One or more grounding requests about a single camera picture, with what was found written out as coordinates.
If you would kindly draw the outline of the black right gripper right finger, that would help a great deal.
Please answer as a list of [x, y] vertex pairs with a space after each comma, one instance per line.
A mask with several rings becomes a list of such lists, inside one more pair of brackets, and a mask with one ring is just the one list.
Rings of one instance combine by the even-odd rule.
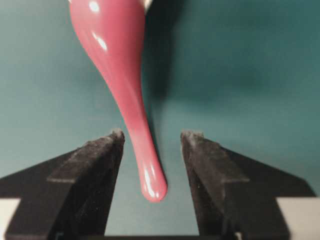
[[213, 240], [317, 240], [320, 198], [306, 180], [183, 131], [198, 232]]

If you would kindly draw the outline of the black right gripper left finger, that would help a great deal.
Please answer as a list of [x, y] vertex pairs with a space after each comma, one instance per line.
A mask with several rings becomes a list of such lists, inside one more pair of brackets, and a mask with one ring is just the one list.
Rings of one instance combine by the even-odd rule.
[[103, 236], [125, 136], [109, 135], [0, 179], [3, 240]]

